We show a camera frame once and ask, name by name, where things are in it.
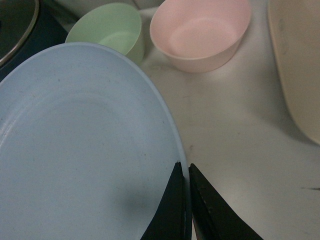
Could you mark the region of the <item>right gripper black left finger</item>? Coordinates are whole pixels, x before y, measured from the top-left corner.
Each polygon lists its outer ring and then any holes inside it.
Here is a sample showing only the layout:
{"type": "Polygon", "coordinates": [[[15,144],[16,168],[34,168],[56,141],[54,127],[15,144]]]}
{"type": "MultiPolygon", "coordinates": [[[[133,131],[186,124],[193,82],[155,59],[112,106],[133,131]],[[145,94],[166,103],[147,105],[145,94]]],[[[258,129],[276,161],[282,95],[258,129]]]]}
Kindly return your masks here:
{"type": "Polygon", "coordinates": [[[142,240],[185,240],[187,238],[187,197],[180,162],[175,163],[157,210],[142,240]]]}

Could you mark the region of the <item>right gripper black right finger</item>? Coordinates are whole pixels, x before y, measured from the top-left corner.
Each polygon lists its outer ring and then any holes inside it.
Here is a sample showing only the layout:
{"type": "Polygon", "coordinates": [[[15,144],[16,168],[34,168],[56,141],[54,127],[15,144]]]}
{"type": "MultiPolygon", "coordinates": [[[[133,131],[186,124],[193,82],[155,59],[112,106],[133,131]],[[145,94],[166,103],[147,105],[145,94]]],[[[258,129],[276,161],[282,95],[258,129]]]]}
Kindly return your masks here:
{"type": "Polygon", "coordinates": [[[223,199],[195,164],[189,167],[196,233],[203,240],[261,240],[223,199]]]}

